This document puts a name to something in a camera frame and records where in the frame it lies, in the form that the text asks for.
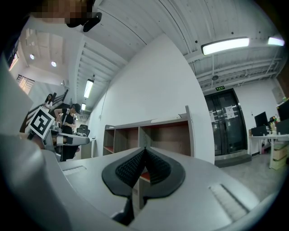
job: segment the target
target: computer monitor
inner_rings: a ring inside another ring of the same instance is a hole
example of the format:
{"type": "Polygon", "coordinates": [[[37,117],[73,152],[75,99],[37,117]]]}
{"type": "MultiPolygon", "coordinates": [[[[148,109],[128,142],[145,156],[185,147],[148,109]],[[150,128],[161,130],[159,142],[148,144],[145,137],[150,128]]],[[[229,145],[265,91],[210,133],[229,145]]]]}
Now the computer monitor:
{"type": "Polygon", "coordinates": [[[279,105],[277,110],[281,121],[289,119],[289,100],[279,105]]]}
{"type": "Polygon", "coordinates": [[[268,125],[268,120],[266,116],[266,112],[263,112],[257,116],[255,116],[256,127],[260,127],[263,125],[268,125]]]}

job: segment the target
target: storage box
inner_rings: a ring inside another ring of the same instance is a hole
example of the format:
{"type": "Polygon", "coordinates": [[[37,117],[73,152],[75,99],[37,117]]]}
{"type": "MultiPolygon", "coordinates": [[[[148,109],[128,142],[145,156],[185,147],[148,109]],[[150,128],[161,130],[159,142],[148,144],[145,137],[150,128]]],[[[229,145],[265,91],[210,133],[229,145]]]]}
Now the storage box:
{"type": "Polygon", "coordinates": [[[280,159],[278,161],[277,160],[273,160],[272,168],[275,169],[275,170],[280,169],[281,167],[283,167],[286,164],[286,159],[287,159],[287,156],[283,157],[282,159],[280,159]]]}
{"type": "Polygon", "coordinates": [[[285,146],[285,147],[283,147],[281,149],[274,150],[273,159],[274,160],[280,160],[283,157],[286,157],[287,156],[287,147],[288,146],[285,146]]]}

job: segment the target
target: ceiling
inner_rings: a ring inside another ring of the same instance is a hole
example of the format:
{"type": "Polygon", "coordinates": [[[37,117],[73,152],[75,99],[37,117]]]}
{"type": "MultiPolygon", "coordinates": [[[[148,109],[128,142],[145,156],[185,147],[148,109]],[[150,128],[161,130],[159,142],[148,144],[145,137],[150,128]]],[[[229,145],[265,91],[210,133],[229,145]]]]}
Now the ceiling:
{"type": "Polygon", "coordinates": [[[27,28],[20,36],[23,54],[29,66],[49,71],[59,76],[59,84],[68,79],[67,58],[65,58],[65,39],[55,34],[27,28]]]}
{"type": "Polygon", "coordinates": [[[284,48],[267,45],[268,37],[278,31],[251,1],[103,0],[94,10],[103,17],[85,33],[90,42],[84,44],[77,70],[79,102],[85,100],[86,80],[97,76],[86,101],[88,109],[119,70],[162,33],[184,55],[204,92],[221,85],[274,78],[287,59],[284,48]],[[201,52],[203,44],[236,37],[250,38],[249,47],[206,56],[201,52]],[[110,55],[99,49],[99,44],[108,48],[110,55]],[[212,81],[213,75],[219,79],[212,81]]]}

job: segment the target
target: exit sign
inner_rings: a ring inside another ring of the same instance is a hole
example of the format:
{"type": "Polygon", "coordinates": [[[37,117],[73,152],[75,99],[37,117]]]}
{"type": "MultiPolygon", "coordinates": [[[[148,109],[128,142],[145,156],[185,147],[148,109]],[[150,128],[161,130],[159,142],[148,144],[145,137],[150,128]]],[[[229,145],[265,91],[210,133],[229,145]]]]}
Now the exit sign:
{"type": "Polygon", "coordinates": [[[222,91],[222,90],[224,90],[224,89],[225,89],[224,86],[221,86],[221,87],[217,87],[217,88],[216,88],[217,91],[222,91]]]}

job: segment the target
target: black shirt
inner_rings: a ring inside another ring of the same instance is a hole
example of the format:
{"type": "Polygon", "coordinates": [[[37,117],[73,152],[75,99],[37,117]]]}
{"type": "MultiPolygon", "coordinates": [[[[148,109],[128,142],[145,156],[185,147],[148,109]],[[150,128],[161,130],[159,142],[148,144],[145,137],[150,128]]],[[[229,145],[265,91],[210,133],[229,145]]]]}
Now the black shirt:
{"type": "MultiPolygon", "coordinates": [[[[67,112],[67,109],[66,109],[66,108],[63,108],[63,109],[62,109],[62,113],[63,113],[63,116],[62,116],[62,124],[64,124],[63,121],[64,121],[64,118],[65,118],[65,116],[66,116],[66,112],[67,112]]],[[[73,116],[70,115],[70,113],[67,115],[65,122],[67,122],[68,124],[71,124],[71,125],[74,123],[74,118],[73,118],[73,116]]],[[[63,126],[62,128],[63,128],[62,133],[73,134],[71,127],[69,127],[69,126],[63,126]]]]}

